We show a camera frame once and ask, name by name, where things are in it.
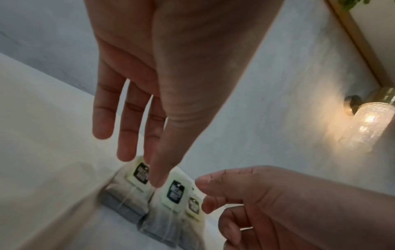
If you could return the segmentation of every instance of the black label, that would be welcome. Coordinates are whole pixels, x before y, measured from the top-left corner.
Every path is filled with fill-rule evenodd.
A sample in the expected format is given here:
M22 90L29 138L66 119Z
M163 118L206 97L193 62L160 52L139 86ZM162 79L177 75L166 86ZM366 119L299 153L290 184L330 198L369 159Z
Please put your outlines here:
M167 192L167 198L172 202L179 204L184 194L185 187L176 180L170 185L169 191Z
M194 198L189 198L189 209L195 214L199 214L199 202Z
M146 166L144 163L140 163L136 171L133 173L133 176L136 177L140 182L147 184L148 182L148 172L149 172L149 167Z

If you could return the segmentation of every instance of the yellow tag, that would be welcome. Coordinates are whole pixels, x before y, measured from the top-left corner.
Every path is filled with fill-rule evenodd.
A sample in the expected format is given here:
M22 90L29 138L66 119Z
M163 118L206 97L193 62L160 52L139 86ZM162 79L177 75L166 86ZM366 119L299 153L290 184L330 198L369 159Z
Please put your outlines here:
M149 191L152 188L148 180L149 165L145 164L142 156L136 157L131 164L132 167L125 178L143 192Z
M177 172L171 172L163 188L162 203L172 211L180 212L188 201L191 183Z
M189 196L185 212L187 215L197 219L198 221L203 220L202 199L199 198L195 193Z

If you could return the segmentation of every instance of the green plant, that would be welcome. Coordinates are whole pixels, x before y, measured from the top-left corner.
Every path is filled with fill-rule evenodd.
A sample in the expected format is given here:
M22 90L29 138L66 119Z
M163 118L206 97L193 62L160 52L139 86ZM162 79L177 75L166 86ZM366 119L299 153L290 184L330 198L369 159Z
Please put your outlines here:
M361 1L366 5L370 3L370 0L339 0L339 4L343 6L345 11L348 11L354 8Z

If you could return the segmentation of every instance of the wall lamp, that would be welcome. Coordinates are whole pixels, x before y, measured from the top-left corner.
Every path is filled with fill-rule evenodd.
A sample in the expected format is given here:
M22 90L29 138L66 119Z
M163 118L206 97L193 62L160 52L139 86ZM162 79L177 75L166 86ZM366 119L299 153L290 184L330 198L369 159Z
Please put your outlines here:
M359 96L348 96L344 111L354 118L340 144L354 151L370 152L395 115L395 88L375 90L365 101Z

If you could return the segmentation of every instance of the gray wall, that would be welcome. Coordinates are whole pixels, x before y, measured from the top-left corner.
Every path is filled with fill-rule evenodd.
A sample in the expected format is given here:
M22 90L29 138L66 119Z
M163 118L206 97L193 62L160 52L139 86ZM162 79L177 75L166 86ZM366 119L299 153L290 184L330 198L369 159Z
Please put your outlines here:
M0 0L0 52L94 93L97 48L81 0ZM338 144L349 94L378 85L323 0L287 0L239 86L181 167L193 178L276 165L395 194L395 129L368 154Z

